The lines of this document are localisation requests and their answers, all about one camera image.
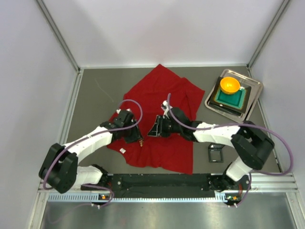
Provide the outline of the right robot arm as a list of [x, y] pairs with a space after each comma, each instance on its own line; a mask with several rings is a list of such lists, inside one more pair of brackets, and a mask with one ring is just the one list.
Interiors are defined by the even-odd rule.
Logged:
[[261, 170], [275, 145], [252, 122], [244, 122], [242, 126], [215, 127], [202, 121], [191, 121], [177, 107], [157, 115], [148, 136], [169, 137], [173, 133], [188, 141], [229, 146], [236, 150], [237, 159], [229, 164], [220, 178], [210, 181], [218, 191], [230, 189], [252, 170]]

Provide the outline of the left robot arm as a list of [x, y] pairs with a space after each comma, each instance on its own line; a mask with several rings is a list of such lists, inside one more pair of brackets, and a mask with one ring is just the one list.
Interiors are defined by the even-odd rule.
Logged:
[[73, 142], [53, 144], [39, 170], [43, 185], [63, 194], [73, 187], [97, 185], [106, 171], [98, 165], [81, 167], [79, 163], [96, 150], [117, 141], [137, 142], [142, 138], [137, 120], [130, 109], [117, 110], [111, 121], [100, 124], [92, 132]]

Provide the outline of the red garment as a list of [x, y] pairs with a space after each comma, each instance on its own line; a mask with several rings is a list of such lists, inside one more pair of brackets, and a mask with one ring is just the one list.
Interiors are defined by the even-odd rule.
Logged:
[[196, 113], [201, 105], [204, 90], [192, 84], [186, 78], [181, 78], [168, 68], [158, 65], [141, 79], [123, 99], [120, 109], [130, 108], [136, 118], [140, 110], [134, 101], [141, 105], [143, 117], [139, 129], [143, 136], [143, 146], [139, 141], [127, 144], [117, 140], [107, 147], [120, 153], [127, 164], [134, 167], [162, 167], [178, 173], [191, 175], [193, 173], [193, 143], [183, 139], [178, 134], [170, 137], [150, 137], [157, 115], [162, 115], [161, 104], [171, 95], [170, 104], [179, 107], [191, 120], [196, 119]]

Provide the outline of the orange bowl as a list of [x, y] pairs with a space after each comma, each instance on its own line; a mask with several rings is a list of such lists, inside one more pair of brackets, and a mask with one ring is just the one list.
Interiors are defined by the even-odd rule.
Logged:
[[224, 77], [220, 80], [220, 89], [225, 94], [235, 94], [240, 87], [239, 81], [233, 77]]

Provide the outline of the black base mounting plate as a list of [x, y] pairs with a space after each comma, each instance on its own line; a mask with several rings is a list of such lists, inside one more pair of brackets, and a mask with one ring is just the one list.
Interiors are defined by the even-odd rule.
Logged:
[[212, 174], [108, 174], [102, 175], [98, 185], [114, 191], [131, 190], [134, 187], [198, 187], [203, 191], [247, 190], [249, 176], [232, 181], [224, 175]]

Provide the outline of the small black open box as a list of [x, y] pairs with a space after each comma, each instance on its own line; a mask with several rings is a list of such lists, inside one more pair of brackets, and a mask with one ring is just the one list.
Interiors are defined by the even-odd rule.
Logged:
[[222, 145], [222, 144], [211, 143], [208, 146], [208, 158], [209, 158], [210, 163], [223, 163], [224, 162], [223, 148], [224, 148], [224, 145]]

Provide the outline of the black and teal square plate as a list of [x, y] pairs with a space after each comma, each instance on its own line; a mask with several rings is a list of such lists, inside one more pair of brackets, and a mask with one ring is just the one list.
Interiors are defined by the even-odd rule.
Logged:
[[233, 110], [237, 113], [244, 114], [250, 98], [251, 87], [241, 84], [242, 87], [236, 93], [226, 94], [221, 90], [221, 80], [222, 77], [218, 77], [212, 91], [210, 103], [219, 107]]

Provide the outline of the aluminium frame rail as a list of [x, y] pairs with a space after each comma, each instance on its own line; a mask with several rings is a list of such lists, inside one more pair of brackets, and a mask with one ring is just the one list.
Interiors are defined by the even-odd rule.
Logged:
[[64, 181], [59, 187], [54, 189], [60, 193], [65, 193], [72, 188], [81, 187], [88, 189], [93, 185], [110, 188], [116, 192], [131, 190], [135, 188], [198, 188], [203, 191], [246, 191], [252, 186], [253, 190], [261, 191], [295, 191], [297, 185], [293, 176], [285, 175], [280, 177], [268, 177], [262, 174], [244, 175], [238, 181], [232, 181], [228, 177], [219, 174], [106, 174], [102, 175], [95, 184], [92, 181], [76, 181], [74, 184], [70, 180]]

